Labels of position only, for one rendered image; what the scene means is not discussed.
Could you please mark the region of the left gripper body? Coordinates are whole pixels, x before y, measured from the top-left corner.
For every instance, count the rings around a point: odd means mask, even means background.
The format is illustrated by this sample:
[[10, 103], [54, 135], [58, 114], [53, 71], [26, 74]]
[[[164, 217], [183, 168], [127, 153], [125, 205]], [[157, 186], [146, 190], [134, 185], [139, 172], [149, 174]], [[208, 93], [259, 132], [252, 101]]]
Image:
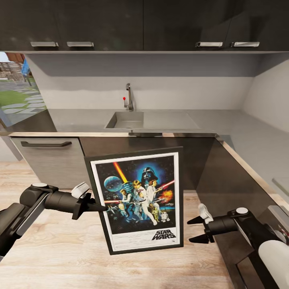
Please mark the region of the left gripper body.
[[78, 220], [78, 218], [83, 214], [84, 206], [88, 202], [86, 200], [91, 197], [91, 193], [87, 193], [84, 198], [76, 198], [71, 195], [71, 193], [64, 193], [57, 205], [57, 210], [61, 212], [73, 213], [72, 219]]

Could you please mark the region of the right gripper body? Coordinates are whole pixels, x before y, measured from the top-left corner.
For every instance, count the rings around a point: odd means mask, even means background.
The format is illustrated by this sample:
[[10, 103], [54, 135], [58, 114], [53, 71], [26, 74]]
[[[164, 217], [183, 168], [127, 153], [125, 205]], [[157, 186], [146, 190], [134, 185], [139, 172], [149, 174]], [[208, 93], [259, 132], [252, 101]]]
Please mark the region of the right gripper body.
[[205, 220], [203, 220], [203, 223], [211, 243], [215, 242], [213, 235], [228, 233], [224, 222], [220, 216], [213, 217], [213, 221], [209, 221], [207, 224], [205, 223]]

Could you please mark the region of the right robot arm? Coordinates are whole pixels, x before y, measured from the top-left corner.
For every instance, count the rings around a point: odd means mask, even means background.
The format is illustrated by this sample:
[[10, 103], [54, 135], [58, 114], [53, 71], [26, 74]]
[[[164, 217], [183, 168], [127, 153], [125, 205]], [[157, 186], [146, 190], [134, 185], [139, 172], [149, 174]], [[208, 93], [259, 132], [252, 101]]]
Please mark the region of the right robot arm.
[[289, 246], [268, 224], [261, 224], [247, 208], [228, 211], [225, 216], [212, 217], [204, 204], [198, 206], [200, 216], [187, 224], [204, 224], [205, 234], [190, 238], [192, 243], [214, 243], [213, 235], [240, 230], [256, 250], [279, 289], [289, 289]]

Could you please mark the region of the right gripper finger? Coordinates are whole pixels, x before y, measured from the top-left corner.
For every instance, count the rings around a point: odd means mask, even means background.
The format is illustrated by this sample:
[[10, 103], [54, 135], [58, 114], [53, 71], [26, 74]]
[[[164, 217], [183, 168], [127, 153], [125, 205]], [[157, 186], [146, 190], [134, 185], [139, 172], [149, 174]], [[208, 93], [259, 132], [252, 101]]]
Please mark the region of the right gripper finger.
[[206, 233], [206, 230], [204, 229], [205, 234], [197, 236], [197, 237], [193, 237], [190, 238], [189, 241], [192, 243], [204, 243], [204, 244], [208, 244], [208, 242], [210, 241], [208, 238], [208, 235]]
[[187, 224], [200, 224], [200, 223], [203, 223], [203, 218], [201, 216], [198, 216], [187, 222]]

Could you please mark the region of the poster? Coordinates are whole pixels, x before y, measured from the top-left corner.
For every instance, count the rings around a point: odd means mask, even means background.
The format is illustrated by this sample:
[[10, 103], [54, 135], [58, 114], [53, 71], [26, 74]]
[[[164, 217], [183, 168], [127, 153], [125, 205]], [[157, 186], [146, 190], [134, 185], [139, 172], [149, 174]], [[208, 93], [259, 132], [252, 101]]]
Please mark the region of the poster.
[[84, 161], [111, 256], [184, 247], [183, 146]]

